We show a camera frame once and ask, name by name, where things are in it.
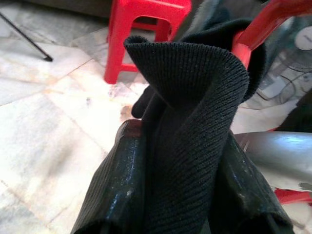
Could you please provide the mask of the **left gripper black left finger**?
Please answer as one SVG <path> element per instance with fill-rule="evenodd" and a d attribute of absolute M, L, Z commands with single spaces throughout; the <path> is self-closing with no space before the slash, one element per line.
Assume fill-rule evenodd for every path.
<path fill-rule="evenodd" d="M 130 119 L 119 127 L 114 145 L 94 173 L 73 234 L 139 234 L 145 199 L 146 136 Z"/>

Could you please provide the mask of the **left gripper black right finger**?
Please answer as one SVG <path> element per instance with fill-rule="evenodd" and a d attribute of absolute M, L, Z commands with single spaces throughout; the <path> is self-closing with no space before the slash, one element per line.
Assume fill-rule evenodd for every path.
<path fill-rule="evenodd" d="M 219 166 L 219 233 L 292 234 L 293 225 L 264 176 L 229 134 Z"/>

